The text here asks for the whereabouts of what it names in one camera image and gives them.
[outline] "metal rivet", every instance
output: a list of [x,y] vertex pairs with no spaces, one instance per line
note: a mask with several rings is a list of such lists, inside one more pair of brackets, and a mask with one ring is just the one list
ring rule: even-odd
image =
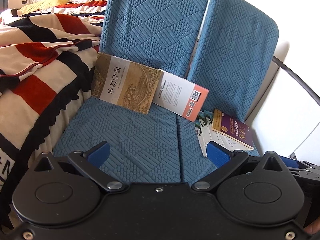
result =
[[23,234],[22,234],[22,236],[23,236],[23,238],[25,239],[25,240],[32,240],[33,239],[33,234],[31,233],[31,232],[24,232]]
[[163,192],[164,188],[163,187],[156,187],[156,192]]
[[119,181],[112,181],[107,184],[108,189],[120,189],[122,188],[122,183]]
[[206,181],[198,181],[195,183],[196,189],[208,189],[210,187],[210,184]]
[[296,237],[296,234],[290,231],[285,235],[285,240],[293,240],[295,237]]

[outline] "qr code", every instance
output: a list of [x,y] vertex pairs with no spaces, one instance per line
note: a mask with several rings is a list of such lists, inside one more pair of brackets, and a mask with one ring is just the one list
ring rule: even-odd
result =
[[192,100],[197,102],[199,100],[200,95],[201,95],[201,93],[199,91],[193,90],[190,99],[192,99]]
[[195,107],[195,105],[196,105],[196,103],[195,103],[195,102],[190,101],[189,106],[191,106],[191,107]]
[[189,108],[187,114],[186,114],[186,117],[189,117],[191,115],[191,112],[192,112],[192,108]]

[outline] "black curved cable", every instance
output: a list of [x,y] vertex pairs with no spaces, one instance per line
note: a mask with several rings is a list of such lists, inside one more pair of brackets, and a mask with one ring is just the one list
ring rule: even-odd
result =
[[305,91],[313,98],[314,101],[320,106],[320,97],[317,95],[316,92],[313,91],[311,87],[308,86],[295,72],[293,72],[290,68],[288,68],[281,60],[276,58],[275,56],[272,57],[272,61],[276,63],[280,68],[286,71],[295,81],[298,82],[300,86],[304,88]]

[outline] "yellow pillow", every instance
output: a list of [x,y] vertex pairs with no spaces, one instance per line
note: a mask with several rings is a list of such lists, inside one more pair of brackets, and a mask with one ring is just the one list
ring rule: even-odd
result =
[[49,9],[57,5],[66,4],[68,2],[69,0],[43,0],[40,2],[23,6],[19,11],[22,12],[23,14],[27,14],[31,12],[44,10],[44,9]]

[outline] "textured blue fabric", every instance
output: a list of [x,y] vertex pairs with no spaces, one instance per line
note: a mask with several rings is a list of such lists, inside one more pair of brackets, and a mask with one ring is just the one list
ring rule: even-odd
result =
[[208,175],[216,167],[202,156],[193,122],[177,115],[181,178],[190,184]]
[[208,0],[108,0],[100,51],[185,76]]
[[71,120],[53,150],[67,156],[110,143],[110,157],[100,167],[124,183],[180,182],[177,125],[174,113],[151,105],[148,115],[89,98]]
[[244,0],[210,0],[187,79],[209,89],[203,109],[243,121],[276,48],[276,23]]

